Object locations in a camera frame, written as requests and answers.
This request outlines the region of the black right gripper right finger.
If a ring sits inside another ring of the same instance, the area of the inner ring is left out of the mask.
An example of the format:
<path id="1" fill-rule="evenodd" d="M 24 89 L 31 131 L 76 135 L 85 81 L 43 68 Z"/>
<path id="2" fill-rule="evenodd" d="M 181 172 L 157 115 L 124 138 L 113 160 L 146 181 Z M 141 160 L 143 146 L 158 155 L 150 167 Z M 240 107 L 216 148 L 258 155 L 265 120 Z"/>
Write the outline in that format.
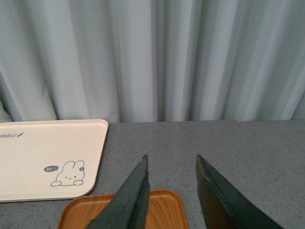
<path id="1" fill-rule="evenodd" d="M 196 157 L 197 193 L 208 229 L 281 229 L 201 155 Z"/>

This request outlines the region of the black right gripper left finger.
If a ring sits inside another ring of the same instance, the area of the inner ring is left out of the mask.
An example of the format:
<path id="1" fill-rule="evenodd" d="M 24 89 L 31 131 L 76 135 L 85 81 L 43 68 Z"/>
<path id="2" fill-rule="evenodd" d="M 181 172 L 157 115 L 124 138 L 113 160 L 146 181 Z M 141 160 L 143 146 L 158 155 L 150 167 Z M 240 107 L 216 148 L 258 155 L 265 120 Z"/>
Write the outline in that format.
<path id="1" fill-rule="evenodd" d="M 148 156 L 132 171 L 110 203 L 88 229 L 143 229 L 145 228 L 150 196 Z"/>

